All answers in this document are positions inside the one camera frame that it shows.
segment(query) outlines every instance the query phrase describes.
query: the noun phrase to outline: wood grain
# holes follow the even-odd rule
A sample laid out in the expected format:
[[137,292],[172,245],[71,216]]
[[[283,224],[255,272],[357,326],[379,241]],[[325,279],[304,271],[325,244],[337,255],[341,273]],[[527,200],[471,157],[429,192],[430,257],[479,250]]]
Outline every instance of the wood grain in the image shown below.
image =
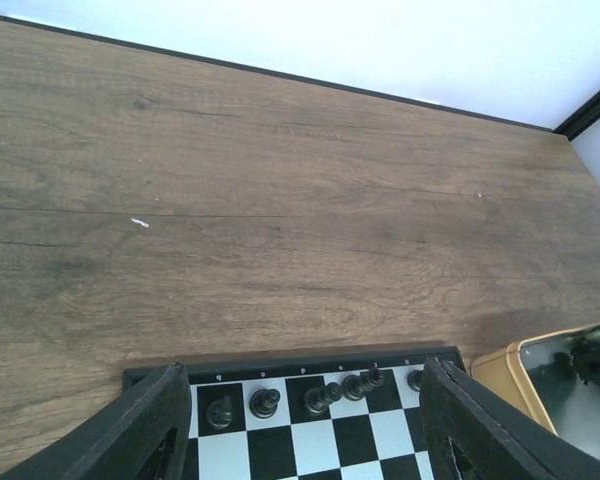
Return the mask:
[[154,358],[597,320],[562,136],[0,22],[0,472]]

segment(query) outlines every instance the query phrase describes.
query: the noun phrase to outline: white mark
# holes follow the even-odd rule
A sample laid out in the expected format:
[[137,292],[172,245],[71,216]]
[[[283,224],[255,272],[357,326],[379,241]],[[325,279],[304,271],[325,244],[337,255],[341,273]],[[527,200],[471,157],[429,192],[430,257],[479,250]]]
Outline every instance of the white mark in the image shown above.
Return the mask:
[[142,220],[138,220],[137,218],[132,218],[131,221],[137,225],[140,225],[144,228],[149,228],[149,224],[147,222],[143,222]]

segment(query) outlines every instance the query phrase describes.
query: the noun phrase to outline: black pawn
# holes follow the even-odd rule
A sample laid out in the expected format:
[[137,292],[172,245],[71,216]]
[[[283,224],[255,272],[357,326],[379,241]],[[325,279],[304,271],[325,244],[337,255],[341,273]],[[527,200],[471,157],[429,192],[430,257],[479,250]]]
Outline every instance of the black pawn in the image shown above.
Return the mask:
[[407,375],[407,384],[411,387],[411,390],[416,392],[420,391],[420,384],[422,383],[422,370],[413,370]]
[[223,397],[213,402],[207,410],[207,422],[216,430],[227,428],[233,420],[233,407],[231,398]]
[[314,387],[304,394],[304,406],[311,415],[320,415],[329,408],[333,402],[342,398],[342,388],[335,382],[324,387]]
[[349,400],[357,402],[362,400],[373,389],[384,383],[384,372],[372,368],[360,375],[349,375],[342,382],[344,396]]
[[280,392],[278,390],[275,388],[270,390],[261,388],[251,395],[249,409],[258,418],[271,418],[278,410],[278,402],[280,402]]

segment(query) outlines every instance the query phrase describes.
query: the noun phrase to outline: chessboard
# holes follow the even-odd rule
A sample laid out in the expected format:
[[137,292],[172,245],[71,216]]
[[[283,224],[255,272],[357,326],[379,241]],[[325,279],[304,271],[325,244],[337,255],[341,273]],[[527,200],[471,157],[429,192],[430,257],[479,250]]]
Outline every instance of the chessboard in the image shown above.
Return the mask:
[[[182,478],[433,480],[413,381],[429,356],[464,370],[455,347],[187,365],[192,412]],[[126,370],[123,389],[149,371]]]

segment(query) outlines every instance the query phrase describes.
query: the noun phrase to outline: white chess square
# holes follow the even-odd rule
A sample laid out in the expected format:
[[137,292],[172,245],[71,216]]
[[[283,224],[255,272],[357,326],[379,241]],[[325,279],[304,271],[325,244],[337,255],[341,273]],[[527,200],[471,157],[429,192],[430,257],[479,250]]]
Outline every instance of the white chess square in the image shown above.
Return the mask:
[[189,425],[189,438],[198,436],[198,387],[190,385],[191,389],[191,424]]
[[360,463],[340,469],[342,480],[382,480],[380,462]]
[[[356,372],[325,373],[324,384],[336,382],[342,385],[342,381],[348,375],[359,375],[361,372],[362,370]],[[329,405],[329,413],[331,414],[331,418],[355,417],[358,415],[367,415],[369,413],[369,407],[367,407],[367,401],[365,399],[352,402],[343,396],[339,402]]]
[[402,408],[414,408],[420,406],[420,392],[412,390],[407,383],[407,375],[414,370],[424,370],[424,365],[408,365],[405,367],[395,367],[393,369]]
[[[261,388],[275,388],[280,392],[278,410],[271,418],[258,418],[249,410],[251,396]],[[242,395],[244,400],[244,417],[247,430],[260,430],[262,428],[281,427],[291,424],[289,417],[289,401],[287,400],[287,389],[284,378],[262,378],[258,380],[247,380],[242,383]]]
[[291,437],[293,438],[298,475],[340,467],[336,436],[331,420],[291,425]]
[[222,433],[198,439],[200,478],[248,480],[249,444],[247,432]]
[[416,462],[418,463],[418,470],[420,470],[421,480],[435,480],[433,478],[433,470],[431,470],[429,452],[416,453]]
[[404,410],[372,413],[369,419],[380,460],[413,453],[413,442]]

